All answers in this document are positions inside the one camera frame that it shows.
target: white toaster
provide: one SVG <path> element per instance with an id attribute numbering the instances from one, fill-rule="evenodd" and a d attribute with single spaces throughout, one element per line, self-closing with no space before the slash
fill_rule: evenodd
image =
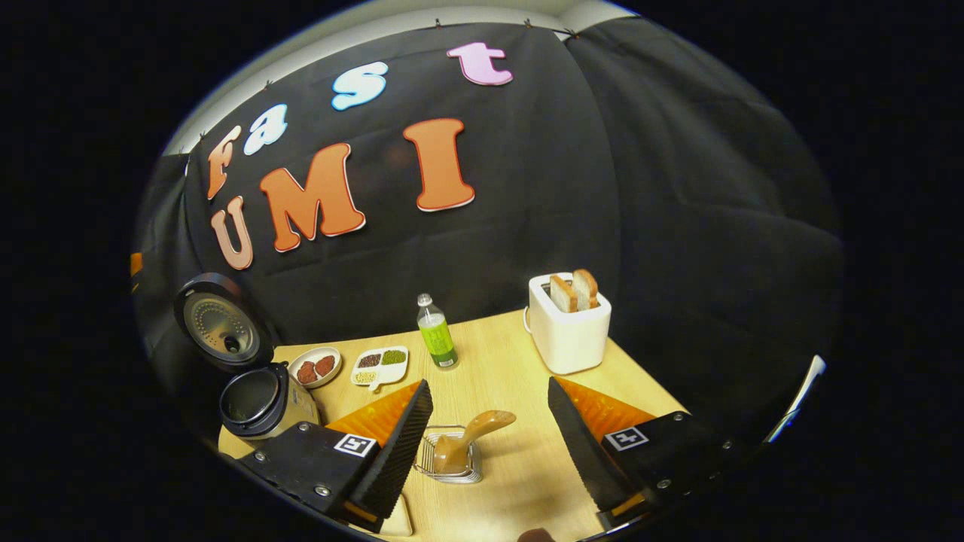
<path id="1" fill-rule="evenodd" d="M 550 273 L 529 281 L 529 305 L 522 312 L 522 325 L 532 335 L 539 355 L 550 371 L 569 374 L 603 362 L 609 336 L 612 306 L 602 294 L 600 305 L 579 312 L 562 312 L 549 298 L 549 277 L 558 275 L 570 284 L 572 273 Z"/>

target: spatula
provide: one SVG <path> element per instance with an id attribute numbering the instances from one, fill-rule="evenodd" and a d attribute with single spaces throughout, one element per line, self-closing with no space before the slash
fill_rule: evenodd
<path id="1" fill-rule="evenodd" d="M 504 410 L 488 410 L 466 425 L 461 437 L 442 435 L 435 443 L 432 470 L 436 474 L 464 472 L 469 463 L 469 445 L 482 435 L 488 435 L 516 420 L 516 415 Z"/>

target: wooden table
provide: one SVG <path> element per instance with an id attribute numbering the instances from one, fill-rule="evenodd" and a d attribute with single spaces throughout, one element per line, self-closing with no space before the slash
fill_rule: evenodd
<path id="1" fill-rule="evenodd" d="M 311 393 L 323 420 L 337 420 L 372 400 L 424 378 L 435 410 L 429 425 L 465 425 L 486 410 L 507 410 L 515 423 L 482 437 L 481 481 L 445 484 L 412 470 L 403 488 L 415 530 L 412 536 L 387 540 L 460 540 L 515 542 L 531 528 L 545 528 L 556 540 L 577 540 L 602 529 L 596 506 L 582 485 L 555 418 L 549 410 L 552 373 L 532 337 L 522 326 L 522 311 L 508 312 L 449 326 L 459 365 L 439 370 L 418 329 L 408 333 L 324 344 L 280 346 L 275 361 L 293 361 L 317 346 L 333 346 L 343 367 L 335 379 Z M 382 385 L 378 394 L 350 382 L 361 352 L 393 345 L 410 352 L 405 378 Z M 627 402 L 654 416 L 685 410 L 612 339 L 602 364 L 564 376 Z M 253 448 L 223 427 L 219 449 L 238 458 Z"/>

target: plastic bottle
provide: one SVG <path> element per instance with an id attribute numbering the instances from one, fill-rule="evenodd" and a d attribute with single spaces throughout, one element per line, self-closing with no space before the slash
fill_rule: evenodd
<path id="1" fill-rule="evenodd" d="M 417 322 L 435 365 L 443 369 L 456 366 L 459 363 L 459 356 L 455 353 L 452 336 L 448 333 L 445 314 L 432 304 L 432 296 L 427 293 L 418 296 Z"/>

